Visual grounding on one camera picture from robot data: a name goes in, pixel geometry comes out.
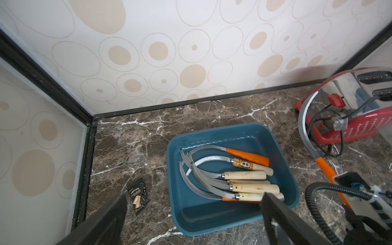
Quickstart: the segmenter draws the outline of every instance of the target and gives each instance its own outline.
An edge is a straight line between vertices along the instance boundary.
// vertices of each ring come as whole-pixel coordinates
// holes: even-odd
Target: white wall
[[[390,0],[2,0],[15,38],[93,114],[326,78]]]

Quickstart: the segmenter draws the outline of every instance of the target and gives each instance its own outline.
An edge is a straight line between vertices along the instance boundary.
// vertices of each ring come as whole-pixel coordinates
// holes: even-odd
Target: plastic tray
[[[255,204],[210,200],[196,195],[187,187],[179,171],[181,160],[179,150],[184,149],[187,152],[205,144],[216,144],[268,157],[274,175],[268,176],[267,180],[280,187],[280,191],[285,196],[285,204],[289,208],[292,209],[298,204],[297,183],[278,143],[265,125],[245,123],[177,135],[169,142],[166,149],[167,178],[173,222],[183,234],[198,236],[263,218],[261,210]],[[210,155],[232,156],[211,149],[197,152],[193,159],[196,161]],[[208,162],[200,165],[199,168],[210,172],[242,170],[228,162],[220,161]],[[197,187],[206,191],[192,173],[189,179]]]

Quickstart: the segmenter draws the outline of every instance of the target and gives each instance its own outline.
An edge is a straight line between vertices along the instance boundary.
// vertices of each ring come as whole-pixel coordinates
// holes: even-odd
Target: black corrugated hose
[[[328,224],[325,222],[323,217],[321,216],[320,212],[318,211],[316,202],[314,200],[314,193],[318,190],[330,190],[330,191],[336,191],[336,192],[341,192],[344,194],[348,194],[351,196],[356,196],[361,199],[364,199],[366,201],[370,200],[372,198],[371,195],[358,191],[353,188],[341,186],[341,185],[334,185],[331,183],[324,183],[324,182],[316,182],[313,184],[308,185],[305,190],[305,201],[306,205],[308,206],[309,211],[311,212],[314,220],[317,222],[321,230],[324,232],[325,236],[328,238],[328,240],[334,244],[334,245],[342,245],[342,241],[335,235],[333,230],[329,228]]]

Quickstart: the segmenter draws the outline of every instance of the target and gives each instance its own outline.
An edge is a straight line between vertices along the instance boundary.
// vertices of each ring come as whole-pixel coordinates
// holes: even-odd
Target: black snack package
[[[135,214],[138,215],[150,201],[149,199],[147,199],[146,188],[144,186],[142,178],[136,180],[128,189],[128,192],[131,196],[131,201],[133,204],[133,209],[135,210]]]

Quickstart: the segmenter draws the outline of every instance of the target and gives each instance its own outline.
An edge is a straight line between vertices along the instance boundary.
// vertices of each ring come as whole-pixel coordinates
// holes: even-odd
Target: marble countertop
[[[151,201],[138,216],[129,203],[121,234],[122,244],[268,244],[263,220],[197,237],[183,235],[171,217],[166,170],[166,147],[174,136],[259,122],[274,134],[299,186],[300,201],[294,212],[321,232],[306,207],[304,190],[311,183],[328,180],[299,137],[298,113],[292,107],[312,88],[314,86],[297,87],[100,120],[87,216],[142,177]],[[392,189],[389,181],[391,159],[391,146],[377,134],[347,143],[340,158],[326,158],[326,161],[337,173],[357,172],[370,185]],[[339,196],[321,191],[316,194],[316,201],[327,223],[342,239],[347,223]]]

